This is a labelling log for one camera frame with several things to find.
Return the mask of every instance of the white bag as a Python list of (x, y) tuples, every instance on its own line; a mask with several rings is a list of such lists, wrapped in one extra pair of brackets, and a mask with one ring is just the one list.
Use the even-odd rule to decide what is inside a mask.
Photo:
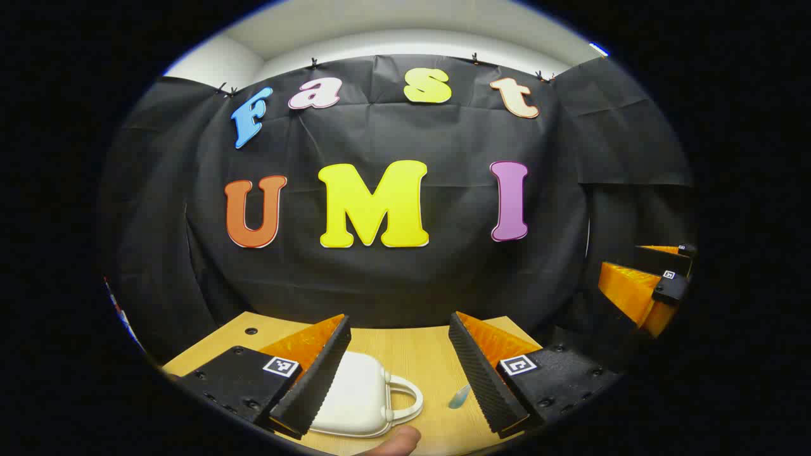
[[(392, 410), (392, 391), (414, 397), (414, 405)], [(335, 373), (311, 431), (372, 438), (423, 411), (423, 393), (410, 381), (386, 372), (377, 359), (347, 351)]]

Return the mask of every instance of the letter f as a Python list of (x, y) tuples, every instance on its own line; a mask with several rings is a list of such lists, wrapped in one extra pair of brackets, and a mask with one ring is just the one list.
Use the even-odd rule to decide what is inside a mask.
[(273, 93), (272, 88), (263, 88), (231, 114), (231, 118), (237, 123), (237, 143), (235, 144), (237, 148), (241, 148), (256, 133), (259, 133), (262, 124), (254, 122), (254, 118), (262, 118), (265, 108), (264, 98), (270, 97), (271, 93)]

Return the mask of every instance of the finger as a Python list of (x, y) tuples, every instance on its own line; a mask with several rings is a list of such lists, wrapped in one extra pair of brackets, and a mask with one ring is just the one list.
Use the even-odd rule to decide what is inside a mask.
[(408, 456), (417, 448), (420, 438), (422, 435), (416, 428), (399, 426), (387, 441), (356, 456)]

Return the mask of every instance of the purple letter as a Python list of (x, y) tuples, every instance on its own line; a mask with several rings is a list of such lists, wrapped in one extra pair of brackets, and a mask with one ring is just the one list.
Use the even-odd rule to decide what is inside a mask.
[(499, 181), (499, 222), (490, 236), (497, 243), (526, 236), (524, 223), (524, 177), (526, 166), (516, 161), (497, 161), (490, 172)]

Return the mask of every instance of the yellow letter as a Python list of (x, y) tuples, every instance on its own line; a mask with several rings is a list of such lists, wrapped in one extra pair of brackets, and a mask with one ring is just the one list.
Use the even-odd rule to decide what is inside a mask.
[(412, 68), (405, 73), (409, 84), (403, 88), (405, 97), (418, 103), (444, 103), (451, 97), (451, 88), (444, 84), (448, 75), (442, 70)]
[(386, 247), (422, 247), (428, 244), (419, 208), (419, 185), (428, 172), (420, 161), (400, 160), (388, 166), (372, 195), (352, 165), (323, 168), (318, 179), (327, 185), (327, 232), (324, 247), (349, 247), (354, 240), (346, 231), (346, 216), (363, 245), (375, 242), (383, 217), (388, 228), (380, 236)]

